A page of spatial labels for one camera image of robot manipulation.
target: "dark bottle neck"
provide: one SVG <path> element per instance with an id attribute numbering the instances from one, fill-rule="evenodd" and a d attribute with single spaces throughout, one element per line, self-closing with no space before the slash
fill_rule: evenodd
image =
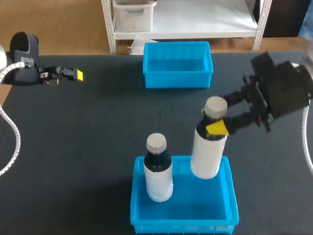
<path id="1" fill-rule="evenodd" d="M 144 163 L 152 172 L 163 172 L 171 166 L 172 158 L 167 154 L 166 150 L 159 154 L 154 154 L 148 151 Z"/>
<path id="2" fill-rule="evenodd" d="M 213 119 L 208 117 L 206 114 L 203 115 L 203 119 L 198 123 L 196 130 L 197 133 L 204 139 L 208 141 L 219 141 L 225 137 L 225 135 L 210 135 L 206 130 L 206 126 L 210 125 L 221 119 Z"/>

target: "white cable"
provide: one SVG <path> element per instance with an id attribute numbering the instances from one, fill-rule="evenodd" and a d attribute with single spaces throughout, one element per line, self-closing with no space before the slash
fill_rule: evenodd
<path id="1" fill-rule="evenodd" d="M 307 122 L 308 122 L 308 115 L 309 115 L 309 106 L 305 107 L 303 110 L 303 117 L 302 117 L 302 144 L 303 144 L 303 151 L 305 155 L 305 159 L 307 161 L 308 167 L 310 169 L 311 174 L 313 175 L 313 164 L 309 153 L 308 148 L 308 140 L 307 140 Z"/>
<path id="2" fill-rule="evenodd" d="M 11 64 L 8 67 L 6 67 L 1 73 L 0 73 L 0 84 L 2 83 L 4 77 L 11 71 L 14 69 L 22 69 L 25 68 L 25 63 L 24 62 L 18 62 L 15 64 Z M 14 122 L 11 120 L 11 118 L 8 117 L 8 115 L 4 112 L 4 110 L 2 109 L 1 105 L 0 105 L 0 115 L 4 118 L 4 120 L 6 120 L 10 126 L 12 127 L 14 133 L 15 133 L 15 137 L 16 137 L 16 147 L 15 147 L 15 151 L 13 154 L 13 157 L 11 158 L 11 160 L 9 161 L 9 163 L 0 171 L 0 176 L 3 175 L 5 172 L 8 171 L 8 169 L 13 165 L 14 161 L 16 160 L 19 151 L 20 151 L 20 147 L 21 147 L 21 136 L 20 136 L 20 132 L 18 130 L 18 128 L 16 127 L 16 125 L 14 124 Z"/>

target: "bottle cap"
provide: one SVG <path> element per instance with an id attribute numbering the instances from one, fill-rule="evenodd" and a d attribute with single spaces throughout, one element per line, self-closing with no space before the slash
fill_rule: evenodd
<path id="1" fill-rule="evenodd" d="M 147 149 L 150 153 L 159 154 L 166 149 L 166 138 L 160 133 L 153 133 L 147 138 Z"/>
<path id="2" fill-rule="evenodd" d="M 220 96 L 212 96 L 207 99 L 204 112 L 212 119 L 221 119 L 227 113 L 227 101 Z"/>

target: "dark gray table mat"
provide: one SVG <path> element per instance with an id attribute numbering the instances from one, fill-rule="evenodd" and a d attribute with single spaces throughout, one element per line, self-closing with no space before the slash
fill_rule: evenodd
<path id="1" fill-rule="evenodd" d="M 78 67 L 85 81 L 14 87 L 4 110 L 22 136 L 13 167 L 0 177 L 0 234 L 134 234 L 132 173 L 150 133 L 172 155 L 190 155 L 201 109 L 211 95 L 242 86 L 256 53 L 213 54 L 210 89 L 146 90 L 141 56 L 48 56 L 45 65 Z M 273 52 L 300 62 L 300 52 Z M 232 107 L 238 114 L 247 104 Z M 313 152 L 313 108 L 308 138 Z M 234 234 L 313 234 L 313 177 L 301 142 L 302 111 L 272 132 L 252 125 L 226 143 L 240 222 Z M 14 134 L 0 118 L 0 166 Z"/>

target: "blue plastic bin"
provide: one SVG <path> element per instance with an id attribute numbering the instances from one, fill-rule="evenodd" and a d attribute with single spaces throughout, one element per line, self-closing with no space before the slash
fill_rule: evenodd
<path id="1" fill-rule="evenodd" d="M 146 43 L 146 88 L 208 88 L 213 73 L 208 42 Z"/>
<path id="2" fill-rule="evenodd" d="M 190 156 L 173 156 L 172 197 L 152 201 L 146 191 L 144 157 L 134 166 L 131 223 L 136 233 L 229 233 L 239 222 L 237 202 L 227 157 L 211 180 L 190 170 Z"/>

